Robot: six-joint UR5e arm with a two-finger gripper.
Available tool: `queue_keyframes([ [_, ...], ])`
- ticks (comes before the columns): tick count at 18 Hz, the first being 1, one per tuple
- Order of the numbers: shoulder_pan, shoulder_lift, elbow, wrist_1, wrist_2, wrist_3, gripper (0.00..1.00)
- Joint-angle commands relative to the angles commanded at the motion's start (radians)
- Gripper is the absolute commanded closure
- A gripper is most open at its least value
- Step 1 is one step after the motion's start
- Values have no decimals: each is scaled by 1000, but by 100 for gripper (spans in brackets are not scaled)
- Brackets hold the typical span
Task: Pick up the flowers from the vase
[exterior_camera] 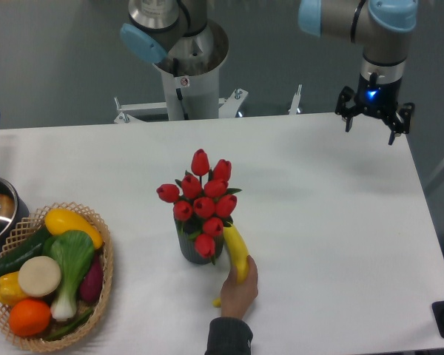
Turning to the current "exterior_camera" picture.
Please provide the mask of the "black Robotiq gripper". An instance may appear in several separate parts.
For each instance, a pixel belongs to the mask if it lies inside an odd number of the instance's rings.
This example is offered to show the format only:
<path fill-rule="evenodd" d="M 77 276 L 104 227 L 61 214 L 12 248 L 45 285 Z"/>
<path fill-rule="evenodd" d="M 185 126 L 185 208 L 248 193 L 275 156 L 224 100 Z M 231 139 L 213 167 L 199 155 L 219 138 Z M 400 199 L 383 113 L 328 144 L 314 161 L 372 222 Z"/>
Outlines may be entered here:
<path fill-rule="evenodd" d="M 366 114 L 371 117 L 384 117 L 384 124 L 390 129 L 388 145 L 395 138 L 410 132 L 411 119 L 414 117 L 415 104 L 408 102 L 398 107 L 397 98 L 402 79 L 387 83 L 371 85 L 370 81 L 360 75 L 357 91 L 345 86 L 338 95 L 335 114 L 346 124 L 345 131 L 350 132 L 353 118 Z"/>

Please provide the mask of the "dark grey sleeve forearm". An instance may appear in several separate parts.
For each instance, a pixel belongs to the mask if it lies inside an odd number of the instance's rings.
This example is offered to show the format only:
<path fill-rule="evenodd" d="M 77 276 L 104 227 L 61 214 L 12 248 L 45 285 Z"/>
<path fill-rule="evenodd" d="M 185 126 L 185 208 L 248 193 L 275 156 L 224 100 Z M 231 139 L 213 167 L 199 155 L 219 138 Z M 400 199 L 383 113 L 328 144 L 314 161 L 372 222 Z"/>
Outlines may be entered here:
<path fill-rule="evenodd" d="M 250 355 L 252 339 L 252 330 L 243 320 L 218 317 L 209 324 L 205 354 Z"/>

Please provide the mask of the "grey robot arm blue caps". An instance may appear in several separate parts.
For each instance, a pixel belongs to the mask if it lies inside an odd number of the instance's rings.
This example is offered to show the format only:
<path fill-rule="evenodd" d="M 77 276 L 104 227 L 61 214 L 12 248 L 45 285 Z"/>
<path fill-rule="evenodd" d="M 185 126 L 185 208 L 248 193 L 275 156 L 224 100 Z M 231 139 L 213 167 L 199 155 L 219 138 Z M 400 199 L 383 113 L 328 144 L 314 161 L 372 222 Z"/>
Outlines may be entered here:
<path fill-rule="evenodd" d="M 415 1 L 302 1 L 297 22 L 314 36 L 344 38 L 363 47 L 356 89 L 341 90 L 335 113 L 351 128 L 357 115 L 381 120 L 390 139 L 406 134 L 412 103 L 397 100 L 411 35 Z M 120 37 L 161 74 L 172 121 L 233 117 L 241 101 L 219 101 L 219 71 L 229 52 L 223 28 L 210 20 L 205 1 L 131 1 Z"/>

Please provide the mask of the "person's hand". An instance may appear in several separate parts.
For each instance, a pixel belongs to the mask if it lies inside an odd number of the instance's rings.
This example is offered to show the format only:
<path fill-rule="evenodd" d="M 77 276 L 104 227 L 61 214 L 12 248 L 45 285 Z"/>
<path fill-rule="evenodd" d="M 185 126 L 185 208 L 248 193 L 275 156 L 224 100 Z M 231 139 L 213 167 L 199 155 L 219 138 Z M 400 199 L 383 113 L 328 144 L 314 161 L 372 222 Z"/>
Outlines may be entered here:
<path fill-rule="evenodd" d="M 236 268 L 232 268 L 221 288 L 221 317 L 242 320 L 258 296 L 258 267 L 251 255 L 246 258 L 249 267 L 246 279 L 238 282 Z"/>

